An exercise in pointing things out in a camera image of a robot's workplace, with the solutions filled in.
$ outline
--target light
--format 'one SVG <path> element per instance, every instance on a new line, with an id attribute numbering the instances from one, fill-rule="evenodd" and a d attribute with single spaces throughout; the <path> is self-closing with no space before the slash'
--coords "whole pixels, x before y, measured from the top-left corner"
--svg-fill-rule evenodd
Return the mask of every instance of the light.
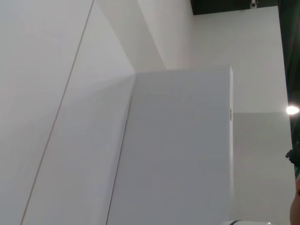
<path id="1" fill-rule="evenodd" d="M 297 108 L 295 106 L 289 106 L 289 107 L 286 108 L 286 112 L 289 115 L 294 115 L 294 114 L 299 112 L 299 108 Z"/>

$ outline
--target white cabinet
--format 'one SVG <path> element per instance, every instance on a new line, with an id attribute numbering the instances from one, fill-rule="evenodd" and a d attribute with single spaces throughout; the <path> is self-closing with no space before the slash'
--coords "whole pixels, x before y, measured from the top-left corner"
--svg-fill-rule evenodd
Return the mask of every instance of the white cabinet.
<path id="1" fill-rule="evenodd" d="M 218 225 L 232 188 L 232 72 L 138 74 L 108 225 Z"/>

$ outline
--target person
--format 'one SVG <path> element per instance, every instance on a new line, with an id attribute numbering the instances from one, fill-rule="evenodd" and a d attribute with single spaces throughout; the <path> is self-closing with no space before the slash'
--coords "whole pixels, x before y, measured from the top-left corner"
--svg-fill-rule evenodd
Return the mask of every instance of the person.
<path id="1" fill-rule="evenodd" d="M 291 225 L 300 225 L 300 177 L 296 180 L 296 195 L 290 211 Z"/>

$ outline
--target dark ceiling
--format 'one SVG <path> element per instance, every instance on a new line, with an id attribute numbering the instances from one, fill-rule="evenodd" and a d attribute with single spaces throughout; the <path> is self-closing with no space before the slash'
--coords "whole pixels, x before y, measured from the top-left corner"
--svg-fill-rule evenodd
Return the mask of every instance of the dark ceiling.
<path id="1" fill-rule="evenodd" d="M 191 0 L 194 15 L 250 9 L 251 0 Z M 300 106 L 300 0 L 259 0 L 257 7 L 278 6 L 285 77 L 290 105 Z M 293 147 L 300 141 L 300 115 L 290 117 Z"/>

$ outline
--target security camera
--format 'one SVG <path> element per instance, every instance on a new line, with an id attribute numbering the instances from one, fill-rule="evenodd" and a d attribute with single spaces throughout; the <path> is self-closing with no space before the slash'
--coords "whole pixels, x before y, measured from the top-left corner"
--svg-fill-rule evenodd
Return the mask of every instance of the security camera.
<path id="1" fill-rule="evenodd" d="M 257 1 L 256 0 L 251 0 L 250 8 L 257 8 Z"/>

